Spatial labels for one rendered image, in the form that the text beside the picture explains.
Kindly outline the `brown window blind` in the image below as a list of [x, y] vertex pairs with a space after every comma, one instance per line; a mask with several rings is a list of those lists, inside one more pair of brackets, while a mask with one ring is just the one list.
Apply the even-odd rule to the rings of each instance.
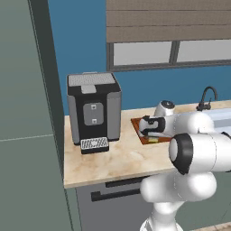
[[231, 39], [231, 0], [106, 0], [108, 42]]

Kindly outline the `green base cupboard door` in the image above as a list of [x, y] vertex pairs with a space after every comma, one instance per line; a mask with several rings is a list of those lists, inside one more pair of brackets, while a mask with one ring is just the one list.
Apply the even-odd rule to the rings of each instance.
[[216, 193], [206, 200], [184, 203], [176, 220], [184, 231], [227, 222], [226, 212], [231, 207], [231, 172], [215, 172]]

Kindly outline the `grey dishwasher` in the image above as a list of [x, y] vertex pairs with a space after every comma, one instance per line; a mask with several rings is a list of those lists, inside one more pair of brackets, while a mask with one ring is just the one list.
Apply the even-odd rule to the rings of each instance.
[[77, 187], [82, 231], [139, 231], [152, 211], [152, 203], [145, 202], [141, 193], [95, 202], [91, 200], [91, 193], [140, 189], [142, 180], [143, 177], [139, 177]]

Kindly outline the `black and grey coffee machine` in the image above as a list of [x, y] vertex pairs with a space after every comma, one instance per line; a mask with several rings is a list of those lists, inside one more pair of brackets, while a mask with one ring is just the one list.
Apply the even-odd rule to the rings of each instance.
[[67, 76], [72, 141], [82, 154], [107, 152], [121, 131], [122, 90], [112, 72]]

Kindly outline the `brown cutting board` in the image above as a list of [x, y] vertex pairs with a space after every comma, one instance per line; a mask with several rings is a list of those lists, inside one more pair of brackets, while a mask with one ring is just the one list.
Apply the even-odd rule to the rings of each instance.
[[149, 138], [153, 137], [153, 138], [158, 138], [159, 142], [158, 143], [166, 143], [169, 142], [171, 140], [170, 137], [155, 137], [155, 136], [142, 136], [139, 133], [139, 122], [140, 122], [140, 118], [132, 118], [131, 119], [131, 123], [133, 124], [134, 130], [136, 131], [140, 141], [142, 144], [151, 144], [149, 143]]

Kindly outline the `grey framed window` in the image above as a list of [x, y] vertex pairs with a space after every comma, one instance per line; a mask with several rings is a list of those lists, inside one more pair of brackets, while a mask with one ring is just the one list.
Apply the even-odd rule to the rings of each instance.
[[224, 65], [231, 65], [231, 39], [106, 45], [106, 69], [113, 72]]

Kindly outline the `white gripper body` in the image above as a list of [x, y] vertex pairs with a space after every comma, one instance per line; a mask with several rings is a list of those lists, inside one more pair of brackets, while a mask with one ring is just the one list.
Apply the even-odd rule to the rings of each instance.
[[165, 125], [166, 122], [163, 117], [145, 115], [140, 120], [140, 133], [143, 136], [162, 134], [165, 129]]

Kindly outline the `tall green cabinet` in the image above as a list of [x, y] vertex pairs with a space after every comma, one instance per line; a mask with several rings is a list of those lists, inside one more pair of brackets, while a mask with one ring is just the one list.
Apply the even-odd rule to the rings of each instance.
[[48, 0], [0, 0], [0, 231], [73, 231]]

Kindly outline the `pale steel sink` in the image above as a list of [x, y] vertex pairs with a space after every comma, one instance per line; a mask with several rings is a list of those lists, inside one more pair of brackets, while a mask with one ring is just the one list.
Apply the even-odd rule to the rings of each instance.
[[208, 115], [214, 121], [216, 128], [231, 127], [231, 108], [209, 110]]

